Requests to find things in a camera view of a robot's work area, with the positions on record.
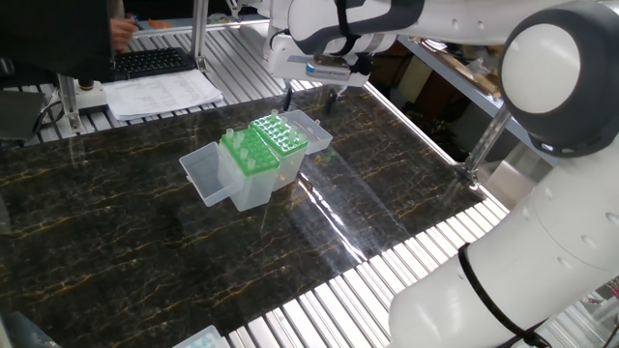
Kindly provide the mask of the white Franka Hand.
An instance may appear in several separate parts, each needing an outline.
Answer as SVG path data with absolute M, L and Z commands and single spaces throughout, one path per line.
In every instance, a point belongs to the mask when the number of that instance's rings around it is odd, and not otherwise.
M 372 61 L 367 55 L 307 55 L 287 35 L 275 36 L 271 48 L 268 69 L 273 77 L 360 87 L 368 81 L 372 70 Z M 283 111 L 289 110 L 292 95 L 292 88 L 287 88 Z M 325 115 L 331 113 L 338 97 L 335 90 L 329 91 L 324 105 Z

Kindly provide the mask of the bare person hand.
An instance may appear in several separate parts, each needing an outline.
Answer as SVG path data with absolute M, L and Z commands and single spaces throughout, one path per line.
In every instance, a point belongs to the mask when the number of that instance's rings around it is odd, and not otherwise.
M 138 31 L 134 19 L 116 19 L 110 20 L 111 40 L 115 51 L 126 49 L 133 37 L 133 34 Z

